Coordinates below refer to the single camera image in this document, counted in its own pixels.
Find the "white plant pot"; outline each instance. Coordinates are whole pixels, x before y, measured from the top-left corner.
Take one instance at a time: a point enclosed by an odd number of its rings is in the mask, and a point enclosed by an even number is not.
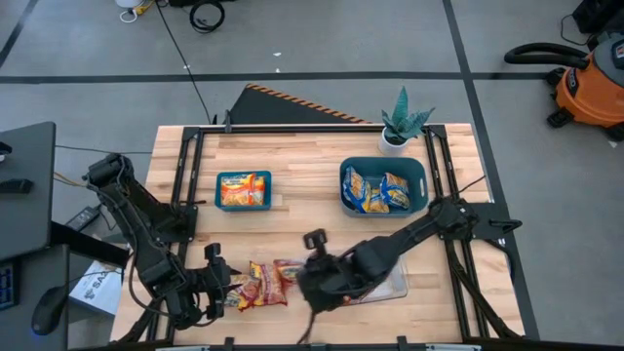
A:
[[[388,140],[386,140],[386,137],[384,136],[386,128],[383,129],[383,131],[381,132],[381,136],[379,137],[379,151],[381,151],[381,153],[386,156],[401,156],[401,154],[403,154],[403,152],[405,151],[406,147],[408,147],[408,142],[410,141],[406,140],[406,142],[401,145],[391,144],[390,142],[388,142]]]

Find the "teal plastic bin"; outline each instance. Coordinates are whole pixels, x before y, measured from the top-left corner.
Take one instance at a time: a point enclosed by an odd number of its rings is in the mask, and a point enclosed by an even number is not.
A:
[[[389,214],[360,214],[344,196],[342,182],[347,167],[353,166],[355,171],[366,179],[371,187],[379,187],[386,172],[408,181],[409,208],[406,210],[390,207]],[[424,209],[429,202],[427,177],[422,164],[409,157],[350,157],[340,165],[340,200],[342,209],[350,216],[366,218],[398,218],[407,217]]]
[[[260,206],[222,206],[221,179],[224,176],[238,176],[255,173],[255,176],[264,176],[264,205]],[[271,173],[268,171],[222,172],[216,176],[214,191],[214,205],[226,212],[268,211],[271,209]]]

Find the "chip bag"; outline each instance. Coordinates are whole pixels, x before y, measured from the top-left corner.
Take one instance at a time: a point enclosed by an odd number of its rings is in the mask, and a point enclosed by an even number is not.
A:
[[[273,265],[285,285],[296,283],[296,273],[303,268],[303,261],[294,259],[275,259]]]
[[[342,181],[342,192],[344,197],[353,204],[355,210],[360,214],[369,211],[371,205],[371,184],[361,175],[355,172],[352,166],[347,167]]]
[[[226,307],[237,307],[239,311],[250,308],[260,293],[260,281],[246,274],[231,277],[231,285],[241,285],[227,293],[225,298]]]
[[[381,191],[379,189],[373,189],[370,192],[369,214],[388,214],[389,212],[390,208],[388,208],[388,204],[383,201]]]
[[[383,201],[392,206],[401,209],[410,207],[410,194],[408,192],[408,181],[386,173],[381,179],[381,198]]]
[[[268,306],[278,303],[288,305],[280,274],[273,265],[250,262],[250,270],[252,277],[260,280],[260,293],[253,301],[253,306]]]
[[[264,176],[253,181],[253,204],[264,205]]]
[[[221,179],[221,205],[253,205],[254,181],[255,174],[224,176]]]

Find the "orange shop vacuum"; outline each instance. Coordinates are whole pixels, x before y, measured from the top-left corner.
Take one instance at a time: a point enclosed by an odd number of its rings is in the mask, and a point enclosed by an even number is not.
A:
[[[505,62],[566,66],[546,75],[546,82],[556,89],[553,97],[559,107],[548,116],[548,124],[560,128],[576,121],[600,126],[610,138],[624,140],[624,35],[612,34],[589,55],[559,44],[526,44],[507,53]]]

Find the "wooden table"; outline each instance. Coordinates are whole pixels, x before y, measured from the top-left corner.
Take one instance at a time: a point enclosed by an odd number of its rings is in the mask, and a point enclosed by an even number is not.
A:
[[[469,124],[446,127],[457,183],[462,188],[483,174],[479,151]],[[146,187],[162,202],[171,200],[182,129],[161,127],[154,144]],[[188,248],[186,266],[205,266],[203,248],[209,243],[221,243],[222,255],[228,264],[249,271],[250,260],[271,263],[275,258],[307,256],[309,252],[303,248],[301,237],[317,228],[327,230],[329,250],[341,251],[361,240],[391,234],[419,218],[424,211],[404,219],[361,219],[347,216],[340,208],[340,163],[350,156],[380,156],[378,138],[376,133],[208,135],[204,140],[196,194],[197,201],[208,203],[199,206],[197,234]],[[439,145],[436,144],[436,148],[442,167],[442,152]],[[190,169],[192,156],[191,151],[187,169]],[[425,167],[429,198],[433,199],[424,138],[412,140],[405,156],[419,160]],[[249,170],[272,173],[271,211],[225,213],[216,208],[216,175]],[[442,181],[448,193],[446,178]],[[184,181],[181,194],[186,194],[187,186],[188,179]],[[470,202],[489,201],[484,181],[468,189],[463,196]],[[523,333],[505,255],[479,241],[472,243],[472,250],[484,296],[512,330]],[[409,342],[460,341],[444,243],[432,237],[406,253],[404,260],[409,281],[406,297],[323,313],[317,317],[310,340],[395,343],[397,335],[406,335]],[[148,302],[146,292],[135,279],[137,294]],[[122,289],[111,339],[125,334],[142,312],[130,298],[127,286],[125,284]],[[477,334],[472,301],[467,293],[464,295],[471,330]],[[175,344],[222,344],[227,336],[235,337],[237,344],[293,344],[306,328],[309,307],[297,288],[288,290],[287,296],[288,307],[267,306],[245,312],[229,308],[224,318],[208,328],[176,331]],[[164,337],[165,324],[161,321],[159,337]]]

